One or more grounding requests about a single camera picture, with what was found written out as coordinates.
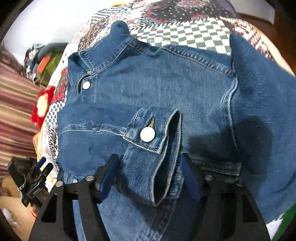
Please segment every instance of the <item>green object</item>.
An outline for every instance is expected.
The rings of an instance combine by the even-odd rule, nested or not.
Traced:
[[[296,214],[296,203],[288,211],[285,212],[283,216],[283,221],[281,222],[281,225],[279,226],[279,229],[276,232],[272,241],[277,241],[283,235],[288,225],[294,218],[295,214]]]
[[[43,86],[47,86],[50,78],[57,68],[61,58],[63,55],[63,51],[58,51],[58,52],[53,52],[52,55],[50,56],[50,60],[48,61],[47,65],[45,66],[41,78],[39,80],[39,83]]]

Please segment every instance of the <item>wooden floor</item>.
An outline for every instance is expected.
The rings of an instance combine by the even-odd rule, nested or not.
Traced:
[[[287,36],[283,33],[278,33],[276,27],[265,20],[256,19],[252,16],[240,14],[242,19],[260,29],[278,48],[283,58],[296,74],[296,42],[287,41]]]

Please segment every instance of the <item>curtain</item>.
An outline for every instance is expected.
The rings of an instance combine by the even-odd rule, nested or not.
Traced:
[[[23,66],[0,46],[0,187],[12,156],[36,158],[32,138],[38,129],[30,119],[41,87],[25,76]]]

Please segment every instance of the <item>green and white checkered pattern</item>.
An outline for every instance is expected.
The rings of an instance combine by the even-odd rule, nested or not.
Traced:
[[[189,47],[230,54],[230,30],[214,18],[163,26],[146,26],[130,30],[131,35],[152,46],[187,45]]]

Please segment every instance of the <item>denim fabric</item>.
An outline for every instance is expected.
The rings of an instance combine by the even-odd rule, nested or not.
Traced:
[[[153,47],[118,21],[69,57],[57,161],[70,183],[94,174],[112,153],[121,157],[114,188],[98,206],[111,240],[186,240],[168,234],[187,232],[173,227],[191,227],[196,208],[181,194],[183,152],[205,170],[241,176],[266,222],[296,201],[295,78],[238,35],[230,46],[231,57]],[[143,142],[140,132],[151,125],[155,138]]]

